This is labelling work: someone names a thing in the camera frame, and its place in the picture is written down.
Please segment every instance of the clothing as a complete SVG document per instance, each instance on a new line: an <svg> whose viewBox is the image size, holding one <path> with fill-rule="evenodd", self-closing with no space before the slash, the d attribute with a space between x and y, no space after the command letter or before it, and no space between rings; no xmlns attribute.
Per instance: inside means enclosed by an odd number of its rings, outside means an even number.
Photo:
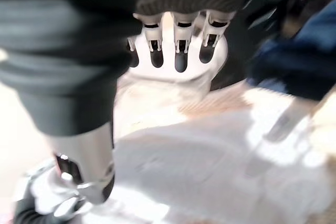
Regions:
<svg viewBox="0 0 336 224"><path fill-rule="evenodd" d="M295 38L266 42L251 62L247 82L321 100L336 83L336 0Z"/></svg>

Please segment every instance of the prosthetic hand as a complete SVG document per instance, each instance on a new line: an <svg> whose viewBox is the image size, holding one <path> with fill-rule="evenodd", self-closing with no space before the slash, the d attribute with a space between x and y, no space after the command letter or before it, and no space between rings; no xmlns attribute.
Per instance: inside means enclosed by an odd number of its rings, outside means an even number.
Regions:
<svg viewBox="0 0 336 224"><path fill-rule="evenodd" d="M0 79L17 90L45 133L65 183L86 201L101 204L114 183L117 78L141 60L135 57L134 36L144 28L152 63L159 68L161 15L172 11L175 69L183 72L197 13L207 11L203 47L212 50L243 1L0 0L0 47L8 54Z"/></svg>

